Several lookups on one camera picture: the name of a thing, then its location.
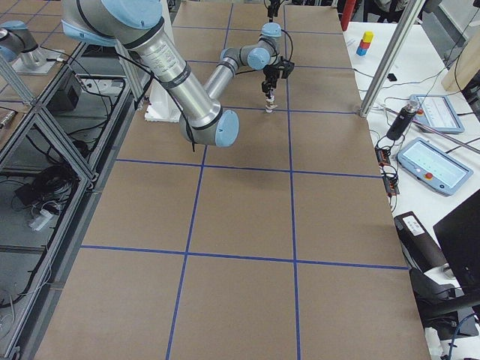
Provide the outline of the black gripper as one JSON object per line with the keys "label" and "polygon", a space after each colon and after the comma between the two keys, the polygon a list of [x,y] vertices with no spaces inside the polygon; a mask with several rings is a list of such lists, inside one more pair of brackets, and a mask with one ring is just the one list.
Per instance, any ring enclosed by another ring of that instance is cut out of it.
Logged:
{"label": "black gripper", "polygon": [[265,80],[262,82],[262,92],[266,96],[274,96],[281,70],[277,65],[267,65],[262,71],[265,75]]}
{"label": "black gripper", "polygon": [[277,8],[280,5],[280,0],[269,0],[268,1],[268,18],[273,19],[274,17],[274,10],[273,8]]}

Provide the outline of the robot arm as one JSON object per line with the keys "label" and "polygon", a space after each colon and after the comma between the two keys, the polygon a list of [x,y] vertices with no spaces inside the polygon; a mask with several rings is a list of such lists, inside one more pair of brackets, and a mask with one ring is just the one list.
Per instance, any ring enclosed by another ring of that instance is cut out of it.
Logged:
{"label": "robot arm", "polygon": [[260,71],[279,59],[281,27],[268,22],[257,43],[225,49],[201,84],[165,32],[160,1],[63,1],[61,22],[70,38],[105,47],[120,43],[137,53],[180,106],[181,132],[192,144],[231,146],[239,134],[239,117],[218,98],[239,68]]}

